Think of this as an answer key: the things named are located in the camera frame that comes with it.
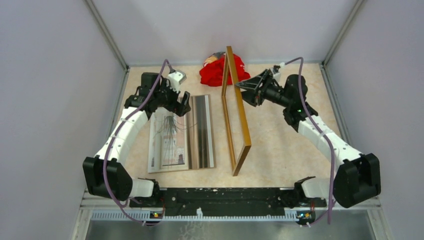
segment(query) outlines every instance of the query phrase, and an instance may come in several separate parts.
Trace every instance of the gray wall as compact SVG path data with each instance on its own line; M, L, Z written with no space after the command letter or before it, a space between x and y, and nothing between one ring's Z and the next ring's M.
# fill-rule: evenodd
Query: gray wall
M424 1L367 1L329 72L353 145L380 159L395 239L422 239Z
M324 59L356 0L94 0L129 65Z
M0 239L66 240L123 70L82 0L0 3Z

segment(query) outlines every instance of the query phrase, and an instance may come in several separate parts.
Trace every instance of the red fabric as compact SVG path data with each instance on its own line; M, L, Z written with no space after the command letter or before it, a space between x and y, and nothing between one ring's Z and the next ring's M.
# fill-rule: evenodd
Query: red fabric
M213 61L206 66L204 66L199 74L201 76L200 83L209 85L211 87L222 86L223 84L223 75L224 75L224 61L225 55L222 55L218 60ZM242 59L234 54L235 67L237 69L237 76L239 81L249 79L251 76L249 73L245 72L245 64ZM228 85L232 85L233 81L230 76L230 71L228 71Z

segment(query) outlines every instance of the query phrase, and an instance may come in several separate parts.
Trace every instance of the gold picture frame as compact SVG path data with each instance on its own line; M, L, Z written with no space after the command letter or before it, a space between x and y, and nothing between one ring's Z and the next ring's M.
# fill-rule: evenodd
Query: gold picture frame
M228 83L228 75L230 74L232 79L233 86L239 82L239 77L237 76L236 63L234 61L233 49L231 46L226 47L225 52L225 60L224 60L224 71L222 76L222 92L221 92L221 100L222 100L222 108L224 111L224 120L225 120L225 131L228 142L228 150L229 150L229 159L231 161L232 175L235 177L239 174L240 169L242 168L243 163L246 160L246 157L249 153L249 150L252 147L251 135L249 133L248 120L246 118L245 106L243 105L242 92L238 87L234 87L235 98L237 102L238 109L238 117L240 118L241 132L243 134L243 147L241 148L241 152L238 154L236 159L236 154L234 152L234 144L233 144L233 135L231 133L231 125L230 125L230 115L228 113L227 107L227 83Z

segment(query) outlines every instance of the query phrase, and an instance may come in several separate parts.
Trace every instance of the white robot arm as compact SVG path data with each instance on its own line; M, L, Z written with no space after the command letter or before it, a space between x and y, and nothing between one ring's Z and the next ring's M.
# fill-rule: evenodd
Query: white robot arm
M303 76L299 78L299 75L292 74L287 77L284 87L281 87L278 84L280 67L281 64L275 65L257 76L237 83L236 86L244 90L241 93L243 100L254 107L261 105L264 100L285 107L283 115L287 124L308 138L327 159L331 160L331 151L334 151L336 175L332 191L341 206L349 208L379 195L381 180L378 158L372 153L364 155L351 147L324 123L318 112L304 101L308 88ZM312 123L305 108L322 132ZM324 135L333 149L330 149ZM296 182L294 189L298 192L300 201L302 198L328 199L330 182L329 178L307 177Z
M110 198L106 184L103 179L103 163L109 150L108 162L106 163L106 174L113 195L120 201L133 197L150 197L156 188L156 183L150 179L139 179L130 177L125 170L125 161L130 149L144 124L148 122L152 113L157 108L163 107L170 112L183 116L191 110L189 106L188 92L184 93L181 103L178 102L180 84L186 79L186 74L173 70L167 78L161 78L161 83L156 84L158 73L143 73L141 75L141 86L137 88L135 95L131 95L124 105L122 116L113 130L111 136L103 147L96 153L95 157L87 157L83 163L85 180L88 192L92 195ZM150 99L142 109L138 109L142 102L153 91Z

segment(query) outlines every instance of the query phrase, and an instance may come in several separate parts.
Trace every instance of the striped picture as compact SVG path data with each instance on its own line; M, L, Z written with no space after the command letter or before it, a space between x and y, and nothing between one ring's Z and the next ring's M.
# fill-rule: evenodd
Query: striped picture
M210 96L191 96L183 117L160 107L150 118L148 173L214 168Z

